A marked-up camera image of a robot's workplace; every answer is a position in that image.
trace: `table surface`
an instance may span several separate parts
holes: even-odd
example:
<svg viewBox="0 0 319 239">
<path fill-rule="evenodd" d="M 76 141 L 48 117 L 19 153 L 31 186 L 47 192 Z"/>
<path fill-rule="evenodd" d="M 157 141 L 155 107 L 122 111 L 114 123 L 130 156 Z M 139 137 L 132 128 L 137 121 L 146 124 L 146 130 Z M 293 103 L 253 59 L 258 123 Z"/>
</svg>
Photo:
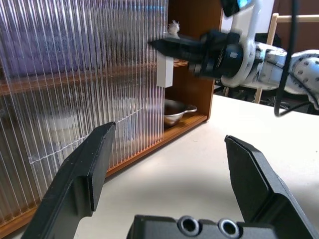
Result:
<svg viewBox="0 0 319 239">
<path fill-rule="evenodd" d="M 242 221 L 232 191 L 226 135 L 263 152 L 319 230 L 319 117 L 214 96 L 209 122 L 113 177 L 76 239 L 125 239 L 135 214 Z M 20 238 L 11 235 L 8 238 Z"/>
</svg>

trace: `clear plastic sheet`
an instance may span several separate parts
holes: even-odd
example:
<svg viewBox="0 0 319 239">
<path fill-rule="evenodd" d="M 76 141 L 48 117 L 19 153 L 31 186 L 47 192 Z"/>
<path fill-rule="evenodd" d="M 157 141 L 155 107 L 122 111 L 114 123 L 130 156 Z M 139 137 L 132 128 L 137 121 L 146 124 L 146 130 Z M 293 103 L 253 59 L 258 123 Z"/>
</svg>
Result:
<svg viewBox="0 0 319 239">
<path fill-rule="evenodd" d="M 0 0 L 0 224 L 37 204 L 63 160 L 115 121 L 109 167 L 163 137 L 156 52 L 168 0 Z"/>
</svg>

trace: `stainless steel bowl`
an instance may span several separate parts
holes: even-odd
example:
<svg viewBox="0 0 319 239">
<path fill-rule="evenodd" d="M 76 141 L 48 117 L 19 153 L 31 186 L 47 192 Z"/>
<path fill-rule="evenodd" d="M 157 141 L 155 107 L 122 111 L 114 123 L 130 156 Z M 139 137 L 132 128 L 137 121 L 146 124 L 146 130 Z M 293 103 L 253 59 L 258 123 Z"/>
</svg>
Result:
<svg viewBox="0 0 319 239">
<path fill-rule="evenodd" d="M 174 126 L 178 124 L 185 113 L 196 111 L 196 106 L 165 99 L 164 124 L 166 126 Z"/>
</svg>

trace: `brown wall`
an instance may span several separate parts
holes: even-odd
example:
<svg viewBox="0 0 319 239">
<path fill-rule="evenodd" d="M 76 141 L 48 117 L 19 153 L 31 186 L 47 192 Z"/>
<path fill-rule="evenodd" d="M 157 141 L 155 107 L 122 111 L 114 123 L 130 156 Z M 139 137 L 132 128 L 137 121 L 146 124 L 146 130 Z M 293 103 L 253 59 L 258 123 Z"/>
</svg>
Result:
<svg viewBox="0 0 319 239">
<path fill-rule="evenodd" d="M 291 15 L 291 0 L 275 0 L 273 12 Z M 298 15 L 319 14 L 319 0 L 299 0 Z M 290 23 L 279 23 L 276 32 L 282 39 L 283 48 L 288 48 Z M 299 23 L 295 52 L 319 49 L 319 23 Z"/>
</svg>

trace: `white block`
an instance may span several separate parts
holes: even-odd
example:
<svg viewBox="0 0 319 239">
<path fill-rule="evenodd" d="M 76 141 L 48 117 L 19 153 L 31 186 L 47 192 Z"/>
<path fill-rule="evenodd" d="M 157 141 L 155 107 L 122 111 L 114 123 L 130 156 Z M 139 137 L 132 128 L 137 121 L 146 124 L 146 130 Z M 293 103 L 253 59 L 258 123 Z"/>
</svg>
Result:
<svg viewBox="0 0 319 239">
<path fill-rule="evenodd" d="M 174 59 L 158 52 L 157 58 L 157 86 L 171 87 L 173 85 Z"/>
</svg>

